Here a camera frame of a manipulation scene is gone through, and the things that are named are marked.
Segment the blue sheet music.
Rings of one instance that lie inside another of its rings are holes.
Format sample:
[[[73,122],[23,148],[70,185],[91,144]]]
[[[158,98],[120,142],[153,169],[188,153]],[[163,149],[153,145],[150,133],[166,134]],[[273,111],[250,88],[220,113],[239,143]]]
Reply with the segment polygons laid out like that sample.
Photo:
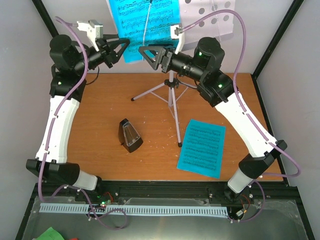
[[[176,168],[219,179],[225,134],[224,126],[191,119],[185,131]]]
[[[170,32],[181,22],[178,0],[109,0],[108,6],[119,37],[130,41],[123,54],[125,63],[143,60],[139,47],[178,45]]]

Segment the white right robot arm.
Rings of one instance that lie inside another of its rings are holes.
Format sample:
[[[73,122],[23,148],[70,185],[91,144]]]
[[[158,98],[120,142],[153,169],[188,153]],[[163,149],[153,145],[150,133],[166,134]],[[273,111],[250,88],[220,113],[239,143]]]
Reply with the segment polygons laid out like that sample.
[[[237,85],[220,70],[225,51],[216,38],[201,38],[193,56],[160,45],[141,46],[138,51],[154,70],[174,71],[194,80],[200,96],[221,113],[241,137],[248,155],[227,182],[235,194],[260,177],[288,147],[284,140],[277,140],[264,129],[244,103]]]

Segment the clear plastic metronome cover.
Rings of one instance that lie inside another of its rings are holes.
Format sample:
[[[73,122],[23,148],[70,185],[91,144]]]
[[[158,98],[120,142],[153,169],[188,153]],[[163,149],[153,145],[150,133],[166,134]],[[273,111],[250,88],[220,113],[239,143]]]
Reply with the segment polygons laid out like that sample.
[[[126,122],[122,128],[125,145],[130,147],[140,138],[140,135],[130,122]]]

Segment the black metronome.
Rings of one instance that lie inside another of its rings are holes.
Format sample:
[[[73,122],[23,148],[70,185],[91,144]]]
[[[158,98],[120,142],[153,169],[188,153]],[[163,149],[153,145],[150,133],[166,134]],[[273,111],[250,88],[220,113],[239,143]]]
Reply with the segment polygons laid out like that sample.
[[[118,139],[120,145],[129,153],[133,153],[143,144],[140,134],[127,118],[119,123]]]

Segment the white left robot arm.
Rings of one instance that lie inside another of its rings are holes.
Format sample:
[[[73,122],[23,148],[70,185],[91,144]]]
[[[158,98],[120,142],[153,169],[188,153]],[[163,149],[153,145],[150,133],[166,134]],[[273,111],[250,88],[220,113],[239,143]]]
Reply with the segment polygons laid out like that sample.
[[[68,35],[55,36],[50,41],[51,67],[50,109],[44,137],[34,159],[26,161],[26,169],[40,181],[53,181],[86,190],[92,201],[103,198],[104,188],[98,185],[101,178],[80,169],[67,161],[67,147],[74,117],[86,87],[85,74],[101,64],[112,68],[130,44],[128,38],[105,34],[95,40],[96,46],[84,46]]]

